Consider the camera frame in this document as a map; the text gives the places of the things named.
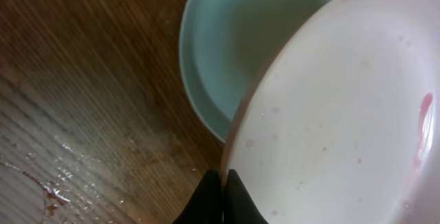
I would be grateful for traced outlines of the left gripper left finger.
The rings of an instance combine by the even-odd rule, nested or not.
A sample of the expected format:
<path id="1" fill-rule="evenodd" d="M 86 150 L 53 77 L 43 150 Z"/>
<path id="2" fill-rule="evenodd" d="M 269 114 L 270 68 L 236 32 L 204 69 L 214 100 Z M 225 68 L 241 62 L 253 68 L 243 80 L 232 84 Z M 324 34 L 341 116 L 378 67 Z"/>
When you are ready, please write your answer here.
<path id="1" fill-rule="evenodd" d="M 222 224 L 222 205 L 219 174 L 216 170 L 207 170 L 173 224 Z"/>

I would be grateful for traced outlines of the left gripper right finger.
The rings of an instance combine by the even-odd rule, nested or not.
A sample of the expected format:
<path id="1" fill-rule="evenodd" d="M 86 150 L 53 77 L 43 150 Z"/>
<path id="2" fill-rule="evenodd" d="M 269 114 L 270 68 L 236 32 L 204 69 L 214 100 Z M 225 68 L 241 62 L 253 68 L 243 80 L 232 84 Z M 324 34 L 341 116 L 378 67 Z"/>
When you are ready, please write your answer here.
<path id="1" fill-rule="evenodd" d="M 223 189 L 225 224 L 267 224 L 258 211 L 238 173 L 230 169 Z"/>

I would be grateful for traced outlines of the pink plate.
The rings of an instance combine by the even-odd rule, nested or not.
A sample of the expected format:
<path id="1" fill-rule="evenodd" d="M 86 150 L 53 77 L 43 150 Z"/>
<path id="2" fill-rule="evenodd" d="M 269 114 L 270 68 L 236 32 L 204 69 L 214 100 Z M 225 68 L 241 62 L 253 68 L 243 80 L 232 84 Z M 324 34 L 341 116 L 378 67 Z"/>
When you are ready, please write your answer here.
<path id="1" fill-rule="evenodd" d="M 239 107 L 221 171 L 269 223 L 439 222 L 439 0 L 331 0 Z"/>

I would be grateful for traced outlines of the light blue plate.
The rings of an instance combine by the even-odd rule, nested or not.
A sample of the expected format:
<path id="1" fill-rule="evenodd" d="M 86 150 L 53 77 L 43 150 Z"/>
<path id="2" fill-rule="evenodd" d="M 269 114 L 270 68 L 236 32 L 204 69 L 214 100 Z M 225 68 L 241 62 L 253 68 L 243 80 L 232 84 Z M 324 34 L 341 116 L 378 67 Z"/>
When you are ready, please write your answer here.
<path id="1" fill-rule="evenodd" d="M 179 66 L 204 126 L 227 140 L 234 115 L 287 41 L 332 0 L 187 0 Z"/>

